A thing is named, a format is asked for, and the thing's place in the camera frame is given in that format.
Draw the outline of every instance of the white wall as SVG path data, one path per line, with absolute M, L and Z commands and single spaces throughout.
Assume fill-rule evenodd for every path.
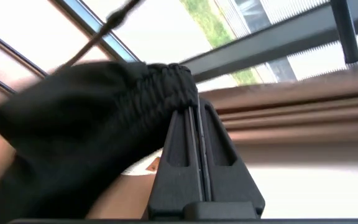
M 358 145 L 242 148 L 263 218 L 358 218 Z

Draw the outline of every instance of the drawstring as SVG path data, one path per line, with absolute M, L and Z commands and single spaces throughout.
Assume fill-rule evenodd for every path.
M 96 45 L 106 34 L 110 32 L 110 30 L 117 28 L 119 25 L 122 24 L 128 13 L 133 10 L 133 8 L 140 3 L 141 0 L 131 0 L 127 3 L 123 8 L 120 10 L 112 13 L 105 24 L 100 28 L 99 32 L 97 32 L 91 40 L 86 43 L 86 45 L 72 57 L 69 61 L 67 61 L 62 68 L 67 68 L 72 66 L 75 62 L 77 62 L 85 53 L 87 53 L 94 45 Z

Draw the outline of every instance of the black fabric bag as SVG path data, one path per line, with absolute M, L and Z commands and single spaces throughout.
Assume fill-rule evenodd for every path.
M 175 110 L 197 104 L 181 65 L 96 62 L 63 68 L 0 105 L 16 149 L 0 180 L 0 224 L 84 218 L 128 166 L 163 146 Z

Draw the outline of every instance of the grass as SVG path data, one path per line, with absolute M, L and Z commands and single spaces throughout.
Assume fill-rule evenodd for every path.
M 180 0 L 190 16 L 201 27 L 212 47 L 220 47 L 233 39 L 223 21 L 215 15 L 208 0 Z M 255 84 L 256 79 L 250 70 L 241 70 L 231 74 L 239 85 Z

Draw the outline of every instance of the curtain fold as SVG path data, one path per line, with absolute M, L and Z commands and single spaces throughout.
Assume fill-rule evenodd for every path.
M 200 93 L 235 144 L 358 142 L 358 68 Z

